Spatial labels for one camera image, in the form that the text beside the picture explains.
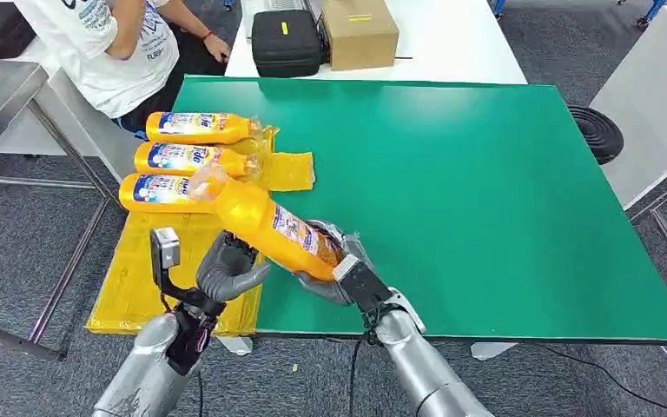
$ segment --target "bottle label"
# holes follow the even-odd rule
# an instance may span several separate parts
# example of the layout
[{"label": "bottle label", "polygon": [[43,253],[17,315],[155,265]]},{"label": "bottle label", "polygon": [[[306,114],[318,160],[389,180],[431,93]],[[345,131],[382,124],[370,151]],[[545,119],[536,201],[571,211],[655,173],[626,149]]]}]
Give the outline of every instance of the bottle label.
[{"label": "bottle label", "polygon": [[188,200],[188,184],[184,176],[139,175],[134,185],[135,202],[159,202],[172,204]]},{"label": "bottle label", "polygon": [[310,254],[318,254],[318,233],[315,229],[277,204],[274,205],[272,228],[297,242]]},{"label": "bottle label", "polygon": [[165,135],[192,135],[194,133],[222,132],[227,113],[173,113],[160,116],[157,129]]},{"label": "bottle label", "polygon": [[147,165],[161,169],[198,169],[208,162],[218,164],[221,148],[155,143],[147,155]]}]

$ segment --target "white t-shirt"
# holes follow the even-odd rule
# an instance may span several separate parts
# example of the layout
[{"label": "white t-shirt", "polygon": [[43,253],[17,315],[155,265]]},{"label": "white t-shirt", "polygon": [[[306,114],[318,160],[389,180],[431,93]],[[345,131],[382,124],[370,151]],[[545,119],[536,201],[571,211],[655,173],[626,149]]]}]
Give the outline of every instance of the white t-shirt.
[{"label": "white t-shirt", "polygon": [[112,119],[161,89],[177,63],[175,35],[155,9],[167,2],[147,0],[136,50],[123,61],[105,52],[118,31],[106,0],[16,0],[86,100]]}]

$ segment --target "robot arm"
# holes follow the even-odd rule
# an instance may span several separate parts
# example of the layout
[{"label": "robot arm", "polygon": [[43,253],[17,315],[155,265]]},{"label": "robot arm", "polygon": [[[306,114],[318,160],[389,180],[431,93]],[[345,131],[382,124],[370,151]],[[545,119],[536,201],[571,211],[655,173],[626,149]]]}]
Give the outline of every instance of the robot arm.
[{"label": "robot arm", "polygon": [[[180,263],[172,228],[150,231],[152,272],[168,310],[148,322],[114,379],[94,406],[95,417],[165,416],[198,372],[210,333],[226,304],[259,284],[267,265],[252,268],[257,252],[222,232],[198,269],[198,288],[176,287],[169,270]],[[170,309],[168,295],[179,302]]]},{"label": "robot arm", "polygon": [[362,312],[367,328],[393,358],[400,384],[418,417],[493,417],[453,372],[439,351],[423,338],[415,309],[395,288],[386,287],[369,266],[348,255],[333,271]]}]

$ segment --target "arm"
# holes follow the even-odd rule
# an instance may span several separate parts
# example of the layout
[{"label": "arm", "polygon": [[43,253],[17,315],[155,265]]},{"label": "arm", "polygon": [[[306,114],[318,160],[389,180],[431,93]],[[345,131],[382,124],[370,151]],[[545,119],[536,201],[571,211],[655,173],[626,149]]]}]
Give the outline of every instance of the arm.
[{"label": "arm", "polygon": [[185,6],[182,0],[168,0],[167,3],[157,8],[162,17],[177,24],[191,34],[199,37],[206,45],[208,53],[214,56],[218,62],[226,62],[231,52],[228,45],[196,17],[192,11]]},{"label": "arm", "polygon": [[225,301],[259,285],[269,271],[252,267],[256,250],[221,232],[197,271],[197,288],[177,288],[170,269],[180,263],[180,240],[172,228],[150,231],[152,272],[161,294],[179,300],[175,308],[148,322],[134,348],[94,406],[94,417],[159,416],[175,408],[223,311]]},{"label": "arm", "polygon": [[204,37],[211,31],[198,17],[195,17],[182,0],[168,0],[167,3],[158,7],[157,11],[162,17],[197,37]]},{"label": "arm", "polygon": [[118,31],[106,53],[116,59],[129,59],[136,50],[144,18],[144,0],[117,0],[111,9]]},{"label": "arm", "polygon": [[426,328],[407,298],[374,273],[358,236],[343,235],[333,224],[309,221],[334,238],[347,256],[333,270],[335,282],[297,273],[304,289],[341,305],[356,304],[393,359],[400,385],[416,417],[493,417],[423,338]]}]

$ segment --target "white desk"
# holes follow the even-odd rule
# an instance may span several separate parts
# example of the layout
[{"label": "white desk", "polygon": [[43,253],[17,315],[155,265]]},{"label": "white desk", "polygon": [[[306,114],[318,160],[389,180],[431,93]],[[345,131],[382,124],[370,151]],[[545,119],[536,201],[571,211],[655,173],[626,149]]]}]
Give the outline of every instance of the white desk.
[{"label": "white desk", "polygon": [[[258,0],[242,0],[241,7]],[[331,71],[310,78],[525,84],[525,76],[484,0],[386,0],[400,29],[397,56],[388,68]],[[259,76],[241,20],[226,76]]]},{"label": "white desk", "polygon": [[602,166],[624,209],[667,177],[667,6],[653,19],[591,106],[623,132],[620,155]]}]

